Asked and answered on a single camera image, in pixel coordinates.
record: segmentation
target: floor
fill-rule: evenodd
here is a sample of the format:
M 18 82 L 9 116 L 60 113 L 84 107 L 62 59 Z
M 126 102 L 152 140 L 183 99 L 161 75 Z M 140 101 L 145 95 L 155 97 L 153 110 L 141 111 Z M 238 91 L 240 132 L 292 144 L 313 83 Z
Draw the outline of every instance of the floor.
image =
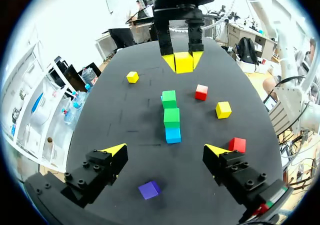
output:
M 103 71 L 107 67 L 109 61 L 110 60 L 102 63 L 99 66 L 99 69 L 101 71 Z M 261 97 L 261 100 L 264 100 L 267 97 L 267 93 L 264 91 L 262 83 L 265 79 L 272 77 L 272 75 L 268 72 L 267 72 L 267 74 L 261 74 L 261 73 L 255 72 L 255 73 L 246 73 L 245 75 L 248 77 L 248 79 L 250 80 L 250 82 L 252 83 L 252 85 L 254 86 L 256 91 L 258 92 L 259 96 Z M 294 160 L 293 166 L 291 165 L 289 167 L 289 169 L 288 169 L 289 181 L 292 180 L 291 182 L 293 182 L 293 183 L 296 181 L 297 172 L 298 172 L 298 168 L 299 168 L 300 164 L 303 164 L 303 166 L 304 166 L 304 174 L 303 174 L 302 179 L 306 179 L 310 176 L 310 169 L 311 169 L 312 160 L 305 159 L 305 158 L 314 158 L 315 153 L 316 153 L 316 149 L 320 149 L 320 138 L 318 136 L 311 136 L 308 143 L 304 145 L 304 147 L 311 147 L 311 146 L 313 146 L 312 149 L 308 150 L 304 154 L 299 155 Z M 50 170 L 50 169 L 43 167 L 43 166 L 40 166 L 40 172 L 43 175 L 46 174 L 47 172 L 51 172 L 58 179 L 60 179 L 61 181 L 64 182 L 64 174 L 63 173 Z M 299 201 L 301 201 L 301 199 L 303 198 L 305 191 L 307 191 L 307 189 L 304 189 L 304 190 L 299 189 L 297 191 L 293 191 L 293 194 L 289 197 L 289 199 L 286 201 L 286 203 L 282 206 L 281 209 L 292 211 L 298 205 Z M 284 215 L 280 215 L 280 220 L 279 220 L 278 224 L 281 224 L 281 222 L 284 219 L 286 219 L 286 217 Z

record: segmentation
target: backpack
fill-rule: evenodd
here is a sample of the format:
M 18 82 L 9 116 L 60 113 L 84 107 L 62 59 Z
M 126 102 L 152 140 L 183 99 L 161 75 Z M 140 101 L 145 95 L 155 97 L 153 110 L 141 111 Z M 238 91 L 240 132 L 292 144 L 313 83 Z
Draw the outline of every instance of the backpack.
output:
M 255 52 L 255 45 L 251 38 L 243 37 L 237 45 L 237 53 L 242 61 L 249 64 L 259 65 Z

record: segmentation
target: purple cube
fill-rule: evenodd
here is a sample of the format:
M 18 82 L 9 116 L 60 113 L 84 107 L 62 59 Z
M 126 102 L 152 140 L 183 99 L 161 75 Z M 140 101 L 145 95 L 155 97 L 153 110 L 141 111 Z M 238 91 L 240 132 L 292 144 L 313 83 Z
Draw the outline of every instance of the purple cube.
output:
M 155 181 L 150 181 L 141 185 L 139 190 L 145 200 L 158 196 L 161 192 Z

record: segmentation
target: yellow cube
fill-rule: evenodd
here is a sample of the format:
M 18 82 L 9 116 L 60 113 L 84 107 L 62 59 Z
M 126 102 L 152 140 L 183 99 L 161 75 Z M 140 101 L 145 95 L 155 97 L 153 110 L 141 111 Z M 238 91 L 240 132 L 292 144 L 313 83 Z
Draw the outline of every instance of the yellow cube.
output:
M 215 108 L 216 115 L 218 116 L 218 119 L 226 119 L 230 116 L 231 114 L 231 107 L 229 102 L 227 101 L 220 101 L 216 105 Z
M 192 73 L 194 71 L 194 58 L 189 52 L 175 52 L 175 72 L 177 74 Z
M 135 84 L 139 79 L 138 73 L 136 71 L 131 71 L 126 76 L 126 79 L 128 79 L 129 83 Z

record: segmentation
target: white shelving unit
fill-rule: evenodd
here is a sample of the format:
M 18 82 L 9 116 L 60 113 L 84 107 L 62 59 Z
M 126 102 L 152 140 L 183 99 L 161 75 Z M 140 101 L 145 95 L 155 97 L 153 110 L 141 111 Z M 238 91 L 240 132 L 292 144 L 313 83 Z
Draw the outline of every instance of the white shelving unit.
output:
M 5 79 L 1 86 L 2 118 L 5 118 L 2 119 L 2 130 L 4 131 L 2 135 L 13 148 L 28 159 L 51 170 L 64 173 L 73 131 L 65 126 L 61 109 L 67 101 L 65 96 L 67 89 L 71 91 L 74 89 L 70 87 L 65 77 L 61 78 L 66 81 L 66 85 L 62 88 L 58 88 L 52 82 L 49 70 L 59 68 L 54 61 L 45 66 L 40 64 L 33 52 L 36 46 L 37 44 L 30 45 L 22 57 L 18 59 L 16 65 L 8 67 L 5 73 Z M 30 67 L 32 67 L 31 72 L 27 75 L 32 84 L 26 85 L 22 76 L 28 72 Z M 19 116 L 15 121 L 14 135 L 11 136 L 11 129 L 9 129 L 11 114 L 13 108 L 18 104 L 17 101 L 22 101 L 19 94 L 21 88 L 24 89 L 26 95 L 22 106 L 20 106 Z M 34 114 L 32 115 L 31 111 L 42 93 L 44 103 L 41 105 L 39 103 L 38 107 L 41 106 L 41 109 L 45 111 L 47 119 L 39 125 L 32 119 Z M 37 134 L 37 136 L 32 137 L 28 129 L 32 129 L 33 134 Z M 48 145 L 48 137 L 53 138 L 53 146 Z

